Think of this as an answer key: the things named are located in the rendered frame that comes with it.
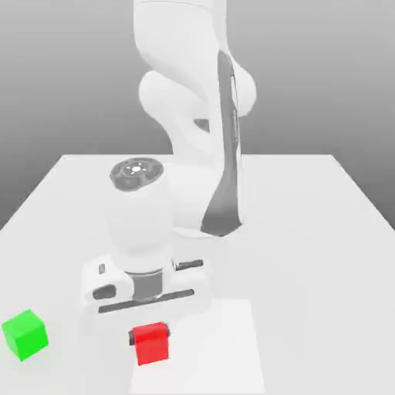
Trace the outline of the small green cube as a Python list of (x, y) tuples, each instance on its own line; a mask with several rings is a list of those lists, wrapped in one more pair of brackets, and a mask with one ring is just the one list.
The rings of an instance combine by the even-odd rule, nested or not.
[(9, 349), (23, 362), (49, 345), (45, 323), (27, 309), (2, 323)]

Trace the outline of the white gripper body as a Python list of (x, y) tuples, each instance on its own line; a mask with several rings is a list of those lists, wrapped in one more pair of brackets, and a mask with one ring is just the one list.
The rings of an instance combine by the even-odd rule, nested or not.
[(203, 271), (151, 271), (80, 275), (80, 330), (85, 335), (126, 335), (135, 326), (175, 322), (211, 304)]

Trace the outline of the small red cube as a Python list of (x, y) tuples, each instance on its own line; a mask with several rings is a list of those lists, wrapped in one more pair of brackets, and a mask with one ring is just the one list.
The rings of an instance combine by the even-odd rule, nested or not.
[(164, 323), (156, 322), (132, 328), (139, 366), (169, 358), (169, 337)]

